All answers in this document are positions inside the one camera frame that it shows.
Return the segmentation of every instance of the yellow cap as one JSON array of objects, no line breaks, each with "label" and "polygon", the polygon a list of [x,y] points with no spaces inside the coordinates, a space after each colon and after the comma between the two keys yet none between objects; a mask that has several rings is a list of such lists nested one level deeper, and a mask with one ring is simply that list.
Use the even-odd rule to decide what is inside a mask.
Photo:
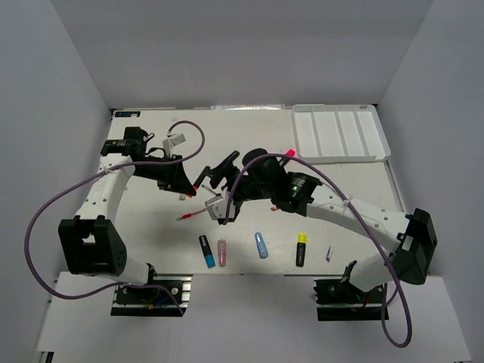
[{"label": "yellow cap", "polygon": [[306,233],[299,233],[299,235],[297,236],[297,243],[305,244],[306,241]]}]

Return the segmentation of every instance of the gray wall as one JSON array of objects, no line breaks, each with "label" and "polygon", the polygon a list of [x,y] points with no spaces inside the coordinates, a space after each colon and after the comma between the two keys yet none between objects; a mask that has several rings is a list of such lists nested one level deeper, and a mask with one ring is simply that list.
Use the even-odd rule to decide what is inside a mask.
[{"label": "gray wall", "polygon": [[[48,294],[30,275],[23,235],[50,197],[94,169],[109,111],[48,0],[7,0],[0,11],[0,360],[28,362]],[[49,282],[63,265],[57,225],[80,195],[39,220],[32,254]]]},{"label": "gray wall", "polygon": [[110,107],[377,103],[433,0],[52,0]]},{"label": "gray wall", "polygon": [[436,0],[378,111],[408,208],[428,209],[474,361],[484,361],[484,2]]}]

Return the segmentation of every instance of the plastic tray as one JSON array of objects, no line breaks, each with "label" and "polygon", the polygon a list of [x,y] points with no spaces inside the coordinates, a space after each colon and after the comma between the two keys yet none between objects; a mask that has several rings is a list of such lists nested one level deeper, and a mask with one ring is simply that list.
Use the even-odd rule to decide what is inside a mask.
[{"label": "plastic tray", "polygon": [[310,163],[365,163],[390,153],[372,105],[296,104],[293,127],[299,157]]}]

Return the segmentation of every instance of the yellow highlighter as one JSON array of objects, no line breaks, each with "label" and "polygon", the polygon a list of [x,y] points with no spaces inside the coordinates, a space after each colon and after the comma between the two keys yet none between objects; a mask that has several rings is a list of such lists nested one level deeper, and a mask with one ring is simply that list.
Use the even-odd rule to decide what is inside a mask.
[{"label": "yellow highlighter", "polygon": [[297,247],[296,247],[296,266],[304,266],[304,256],[306,255],[306,233],[299,233],[297,236]]}]

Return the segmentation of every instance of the black label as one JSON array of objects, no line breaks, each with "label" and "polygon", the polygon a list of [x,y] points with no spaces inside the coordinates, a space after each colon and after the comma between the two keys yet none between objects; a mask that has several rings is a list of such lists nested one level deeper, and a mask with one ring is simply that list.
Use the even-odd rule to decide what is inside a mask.
[{"label": "black label", "polygon": [[141,111],[116,111],[114,117],[139,117]]}]

